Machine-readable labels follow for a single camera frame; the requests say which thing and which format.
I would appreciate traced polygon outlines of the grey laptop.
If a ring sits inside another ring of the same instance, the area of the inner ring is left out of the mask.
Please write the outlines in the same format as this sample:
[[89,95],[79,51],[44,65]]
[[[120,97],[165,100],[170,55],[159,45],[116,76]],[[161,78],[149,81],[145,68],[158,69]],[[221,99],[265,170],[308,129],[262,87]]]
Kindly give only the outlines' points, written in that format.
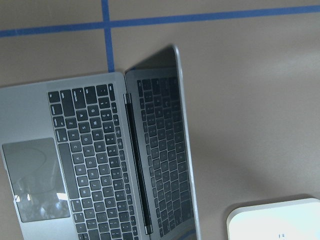
[[26,240],[198,240],[180,53],[3,87],[0,153]]

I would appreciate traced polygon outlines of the white desk lamp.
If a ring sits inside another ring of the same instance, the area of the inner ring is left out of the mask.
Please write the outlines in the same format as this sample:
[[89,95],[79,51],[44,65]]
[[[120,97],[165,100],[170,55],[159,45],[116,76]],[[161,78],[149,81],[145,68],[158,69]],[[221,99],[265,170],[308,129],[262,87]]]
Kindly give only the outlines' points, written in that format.
[[227,217],[229,240],[318,240],[320,200],[299,200],[239,207]]

